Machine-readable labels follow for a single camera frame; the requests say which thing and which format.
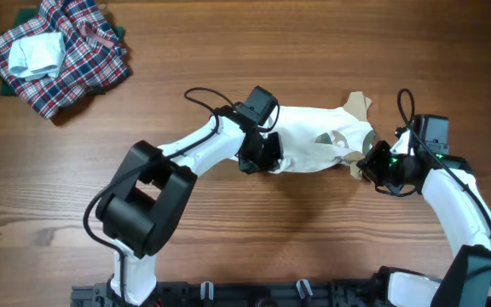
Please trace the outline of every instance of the white cloth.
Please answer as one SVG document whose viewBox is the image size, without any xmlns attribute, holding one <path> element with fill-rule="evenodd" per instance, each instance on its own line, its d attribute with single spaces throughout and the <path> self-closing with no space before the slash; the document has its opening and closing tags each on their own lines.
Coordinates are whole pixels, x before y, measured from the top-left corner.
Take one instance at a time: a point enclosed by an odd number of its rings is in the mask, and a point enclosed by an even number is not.
<svg viewBox="0 0 491 307">
<path fill-rule="evenodd" d="M 58 77 L 66 56 L 64 37 L 60 32 L 42 33 L 13 42 L 9 52 L 9 73 L 32 81 L 48 74 Z"/>
<path fill-rule="evenodd" d="M 370 104 L 363 93 L 353 92 L 344 107 L 335 109 L 280 107 L 280 117 L 270 133 L 280 134 L 284 158 L 272 172 L 314 172 L 343 164 L 351 166 L 353 177 L 361 178 L 355 165 L 365 157 L 374 138 L 367 122 Z M 276 112 L 264 127 L 272 126 Z"/>
</svg>

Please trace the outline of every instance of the wire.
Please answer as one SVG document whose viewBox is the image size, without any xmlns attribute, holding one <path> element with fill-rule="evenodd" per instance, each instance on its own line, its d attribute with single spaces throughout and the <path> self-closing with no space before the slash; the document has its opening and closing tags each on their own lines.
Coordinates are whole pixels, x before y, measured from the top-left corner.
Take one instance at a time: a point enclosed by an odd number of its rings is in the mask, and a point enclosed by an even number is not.
<svg viewBox="0 0 491 307">
<path fill-rule="evenodd" d="M 187 91 L 185 91 L 185 98 L 189 99 L 190 101 L 199 103 L 199 104 L 204 104 L 203 102 L 197 101 L 196 99 L 187 96 L 188 93 L 190 93 L 192 91 L 197 91 L 197 90 L 203 90 L 203 91 L 208 91 L 210 93 L 213 93 L 213 94 L 221 97 L 225 101 L 227 101 L 228 104 L 230 105 L 230 107 L 233 107 L 234 106 L 234 103 L 230 99 L 228 99 L 228 97 L 226 97 L 222 92 L 220 92 L 218 90 L 206 88 L 206 87 L 203 87 L 203 86 L 197 86 L 197 87 L 193 87 L 192 89 L 188 89 Z"/>
<path fill-rule="evenodd" d="M 491 219 L 490 219 L 490 216 L 488 215 L 488 212 L 486 211 L 486 208 L 484 208 L 484 206 L 482 205 L 482 203 L 478 199 L 478 197 L 471 191 L 471 189 L 469 188 L 469 185 L 463 183 L 452 171 L 450 171 L 450 169 L 446 165 L 444 165 L 435 156 L 435 154 L 427 147 L 427 145 L 425 145 L 425 143 L 418 136 L 418 134 L 416 134 L 416 132 L 412 129 L 412 126 L 410 125 L 410 121 L 412 120 L 412 116 L 410 119 L 407 119 L 407 117 L 405 116 L 405 113 L 402 109 L 402 104 L 401 104 L 402 93 L 407 93 L 408 96 L 410 97 L 410 103 L 412 105 L 413 114 L 414 114 L 414 98 L 413 98 L 413 94 L 408 89 L 402 89 L 397 94 L 397 106 L 399 107 L 399 113 L 401 114 L 401 117 L 402 117 L 403 121 L 405 122 L 405 125 L 407 126 L 408 130 L 410 131 L 410 134 L 416 139 L 416 141 L 418 141 L 419 145 L 425 150 L 425 152 L 427 154 L 429 154 L 429 156 L 433 160 L 435 160 L 437 162 L 437 164 L 439 164 L 439 166 L 441 166 L 441 168 L 443 170 L 445 170 L 453 180 L 455 180 L 458 183 L 458 185 L 464 190 L 464 192 L 466 192 L 473 199 L 473 201 L 475 201 L 475 204 L 477 204 L 478 209 L 482 213 L 482 216 L 484 217 L 484 220 L 486 221 L 486 224 L 488 225 L 488 229 L 490 230 L 490 236 L 491 236 Z"/>
<path fill-rule="evenodd" d="M 270 128 L 259 128 L 258 129 L 259 132 L 263 132 L 263 133 L 270 132 L 276 126 L 276 124 L 278 124 L 278 119 L 280 118 L 280 103 L 277 101 L 276 101 L 276 106 L 278 106 L 278 111 L 276 112 L 276 119 L 274 120 L 274 123 Z"/>
<path fill-rule="evenodd" d="M 188 95 L 189 93 L 191 93 L 193 91 L 198 91 L 198 90 L 209 91 L 211 93 L 217 94 L 218 96 L 222 97 L 224 100 L 228 101 L 231 105 L 233 105 L 233 104 L 225 95 L 223 95 L 221 92 L 216 91 L 216 90 L 203 88 L 203 87 L 195 87 L 195 88 L 192 88 L 192 89 L 185 91 L 185 94 L 184 94 L 185 99 L 192 101 L 194 103 L 197 103 L 202 107 L 205 107 L 206 109 L 208 109 L 211 112 L 211 115 L 213 117 L 215 117 L 215 127 L 213 128 L 213 130 L 210 133 L 208 133 L 206 136 L 204 136 L 203 138 L 201 138 L 198 141 L 186 146 L 185 148 L 182 148 L 182 149 L 176 151 L 173 154 L 167 155 L 162 159 L 158 159 L 158 160 L 155 160 L 153 162 L 149 162 L 145 165 L 138 166 L 135 169 L 132 169 L 132 170 L 126 172 L 122 176 L 115 178 L 105 188 L 103 188 L 100 192 L 98 192 L 94 196 L 94 198 L 90 201 L 90 203 L 86 206 L 86 209 L 84 210 L 83 226 L 84 226 L 84 230 L 89 235 L 89 237 L 92 238 L 92 240 L 102 244 L 103 246 L 107 246 L 109 248 L 112 248 L 113 250 L 115 250 L 115 252 L 118 253 L 119 262 L 120 262 L 120 268 L 119 268 L 119 270 L 120 270 L 120 285 L 119 285 L 119 287 L 120 287 L 120 296 L 121 296 L 121 299 L 123 301 L 124 307 L 128 306 L 128 304 L 126 303 L 126 294 L 124 293 L 124 286 L 125 286 L 125 284 L 124 284 L 124 258 L 126 257 L 126 254 L 124 254 L 124 252 L 118 246 L 116 246 L 116 245 L 114 245 L 114 244 L 112 244 L 106 240 L 103 240 L 102 238 L 95 235 L 94 232 L 92 232 L 92 229 L 89 226 L 90 213 L 92 212 L 92 209 L 94 208 L 95 204 L 97 204 L 98 201 L 100 201 L 100 199 L 102 197 L 106 196 L 111 191 L 113 191 L 113 189 L 116 188 L 124 180 L 135 175 L 138 172 L 141 173 L 141 172 L 147 171 L 149 169 L 153 169 L 155 166 L 157 166 L 157 165 L 159 165 L 165 161 L 168 161 L 170 159 L 173 159 L 179 155 L 186 153 L 188 150 L 191 150 L 191 149 L 199 146 L 201 143 L 209 140 L 212 136 L 214 136 L 217 133 L 217 131 L 219 130 L 219 117 L 215 115 L 215 110 L 213 108 L 211 108 L 210 106 L 208 106 L 207 104 L 203 103 L 202 101 L 194 99 L 193 97 L 190 97 Z"/>
</svg>

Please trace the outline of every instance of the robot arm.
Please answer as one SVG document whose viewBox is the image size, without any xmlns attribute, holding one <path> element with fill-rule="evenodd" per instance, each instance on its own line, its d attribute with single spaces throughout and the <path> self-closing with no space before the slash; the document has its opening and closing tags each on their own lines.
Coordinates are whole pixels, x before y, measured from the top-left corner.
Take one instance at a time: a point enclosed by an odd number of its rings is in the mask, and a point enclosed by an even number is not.
<svg viewBox="0 0 491 307">
<path fill-rule="evenodd" d="M 121 183 L 96 207 L 104 234 L 124 253 L 123 264 L 121 255 L 114 253 L 115 273 L 110 282 L 118 298 L 123 297 L 121 289 L 128 304 L 139 306 L 149 298 L 157 283 L 157 252 L 176 229 L 199 176 L 236 155 L 240 170 L 248 174 L 278 167 L 282 158 L 278 133 L 265 138 L 258 129 L 277 105 L 270 93 L 256 87 L 244 103 L 214 111 L 218 127 L 212 116 L 204 127 L 177 142 L 155 148 L 140 141 L 130 149 L 112 180 Z M 205 139 L 216 127 L 216 133 Z M 143 171 L 122 180 L 138 168 Z M 154 200 L 144 194 L 136 187 L 137 181 L 159 188 L 159 197 Z"/>
<path fill-rule="evenodd" d="M 491 286 L 491 231 L 479 206 L 484 208 L 490 222 L 491 212 L 478 192 L 467 162 L 448 155 L 448 119 L 416 115 L 412 123 L 416 135 L 469 187 L 480 204 L 417 142 L 409 140 L 410 131 L 402 133 L 392 148 L 384 141 L 372 148 L 358 166 L 381 193 L 409 195 L 411 193 L 401 194 L 401 190 L 405 184 L 413 185 L 413 191 L 422 194 L 435 211 L 454 256 L 441 283 L 411 272 L 391 273 L 386 282 L 385 299 L 399 307 L 483 307 Z"/>
</svg>

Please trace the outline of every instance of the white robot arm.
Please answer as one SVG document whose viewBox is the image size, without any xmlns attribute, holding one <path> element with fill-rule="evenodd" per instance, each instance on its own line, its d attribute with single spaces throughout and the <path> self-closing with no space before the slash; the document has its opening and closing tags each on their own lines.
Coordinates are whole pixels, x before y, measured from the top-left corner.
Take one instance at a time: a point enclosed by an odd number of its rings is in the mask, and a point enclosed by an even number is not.
<svg viewBox="0 0 491 307">
<path fill-rule="evenodd" d="M 408 144 L 408 137 L 409 133 L 404 133 L 391 152 L 405 154 L 406 147 L 399 145 Z M 453 170 L 453 173 L 469 185 L 491 219 L 491 212 L 478 192 L 475 177 L 462 170 Z M 455 257 L 462 246 L 483 246 L 491 251 L 490 230 L 477 204 L 445 170 L 430 170 L 421 194 L 437 215 Z M 439 282 L 425 276 L 395 272 L 390 276 L 388 300 L 398 307 L 429 307 L 439 286 Z"/>
<path fill-rule="evenodd" d="M 217 109 L 208 124 L 177 142 L 158 148 L 138 142 L 132 147 L 113 178 L 112 183 L 116 181 L 119 185 L 115 183 L 111 195 L 102 198 L 96 208 L 96 217 L 103 222 L 104 233 L 109 236 L 111 244 L 122 252 L 114 253 L 114 276 L 110 282 L 117 297 L 124 296 L 127 303 L 139 306 L 152 294 L 157 284 L 154 275 L 157 252 L 175 230 L 199 176 L 220 161 L 236 155 L 240 157 L 240 170 L 246 173 L 277 166 L 283 150 L 279 136 L 273 133 L 263 137 L 257 129 L 277 105 L 277 101 L 273 101 L 275 98 L 271 94 L 256 88 L 243 104 L 244 108 L 239 110 L 232 106 Z M 420 128 L 427 132 L 427 136 L 423 136 L 430 147 L 445 143 L 440 140 L 433 142 L 426 126 Z M 182 148 L 188 148 L 210 134 L 211 137 L 198 146 L 182 152 Z M 432 167 L 425 157 L 420 158 L 421 153 L 416 158 L 407 154 L 409 146 L 402 146 L 409 144 L 407 138 L 408 134 L 403 134 L 392 149 L 387 143 L 380 145 L 380 142 L 358 166 L 376 184 L 377 190 L 379 186 L 389 189 L 389 192 L 378 190 L 380 192 L 403 196 L 399 194 L 402 185 L 412 184 L 418 188 L 417 192 L 424 196 L 439 218 L 452 248 L 454 262 L 459 265 L 451 266 L 442 283 L 407 271 L 393 272 L 387 280 L 384 299 L 399 307 L 469 306 L 464 303 L 467 299 L 482 300 L 488 295 L 491 284 L 491 231 L 476 202 L 464 193 L 447 171 Z M 453 164 L 453 173 L 469 184 L 471 192 L 482 202 L 491 220 L 491 212 L 478 193 L 475 177 L 468 173 L 466 167 L 462 167 L 463 161 L 454 158 L 445 158 L 444 163 Z M 130 169 L 142 171 L 131 176 Z M 159 197 L 152 200 L 135 188 L 138 180 L 159 187 Z M 464 267 L 461 265 L 464 261 L 472 261 L 468 257 L 474 257 L 476 262 L 469 262 Z M 476 271 L 470 274 L 468 269 L 478 268 L 481 264 L 487 265 L 488 269 L 481 274 Z M 471 289 L 469 279 L 482 284 L 481 290 L 478 287 Z M 450 292 L 456 295 L 448 295 L 445 283 L 454 284 L 455 288 Z M 469 297 L 460 297 L 464 293 Z"/>
</svg>

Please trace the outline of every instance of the green cloth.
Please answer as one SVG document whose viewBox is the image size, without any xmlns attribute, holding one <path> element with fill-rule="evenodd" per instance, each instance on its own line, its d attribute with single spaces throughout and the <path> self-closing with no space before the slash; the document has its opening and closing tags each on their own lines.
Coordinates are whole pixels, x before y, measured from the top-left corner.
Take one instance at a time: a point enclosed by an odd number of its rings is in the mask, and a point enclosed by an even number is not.
<svg viewBox="0 0 491 307">
<path fill-rule="evenodd" d="M 34 18 L 35 16 L 38 15 L 38 10 L 37 9 L 20 9 L 18 11 L 18 14 L 16 15 L 16 19 L 14 20 L 14 25 L 13 28 L 25 24 L 28 22 L 31 18 Z M 115 32 L 115 35 L 117 35 L 117 38 L 119 41 L 122 41 L 124 37 L 124 28 L 122 26 L 115 26 L 112 27 L 113 31 Z M 103 95 L 105 94 L 106 91 L 104 89 L 95 89 L 92 90 L 88 93 L 88 95 Z M 16 96 L 16 93 L 14 92 L 13 88 L 10 87 L 5 80 L 1 80 L 1 96 Z"/>
</svg>

